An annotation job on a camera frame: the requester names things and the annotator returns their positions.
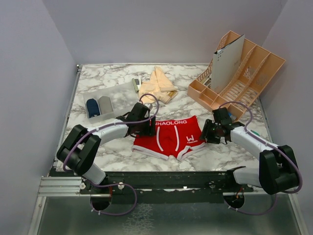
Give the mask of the red boxer underwear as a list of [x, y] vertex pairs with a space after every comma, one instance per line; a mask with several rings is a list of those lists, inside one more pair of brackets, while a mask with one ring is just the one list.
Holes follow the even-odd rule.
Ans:
[[132, 150], [163, 160], [174, 156], [182, 161], [205, 148], [196, 116], [157, 121], [155, 130], [154, 136], [136, 137]]

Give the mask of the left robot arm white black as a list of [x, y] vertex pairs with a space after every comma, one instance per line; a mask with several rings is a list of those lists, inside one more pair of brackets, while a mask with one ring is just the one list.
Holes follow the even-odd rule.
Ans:
[[98, 148], [115, 139], [127, 136], [154, 136], [156, 116], [150, 115], [150, 108], [136, 103], [132, 110], [103, 126], [88, 129], [80, 124], [74, 126], [60, 148], [56, 157], [65, 170], [91, 181], [97, 193], [107, 190], [106, 174], [95, 163]]

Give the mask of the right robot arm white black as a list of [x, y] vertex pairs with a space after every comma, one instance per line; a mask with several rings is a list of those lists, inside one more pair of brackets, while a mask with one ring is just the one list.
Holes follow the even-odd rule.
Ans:
[[303, 185], [293, 149], [276, 145], [254, 134], [247, 125], [233, 121], [227, 108], [213, 110], [213, 119], [207, 119], [200, 136], [206, 143], [219, 144], [221, 139], [233, 142], [252, 154], [257, 168], [240, 166], [229, 170], [225, 187], [236, 191], [242, 185], [262, 188], [267, 194], [295, 193]]

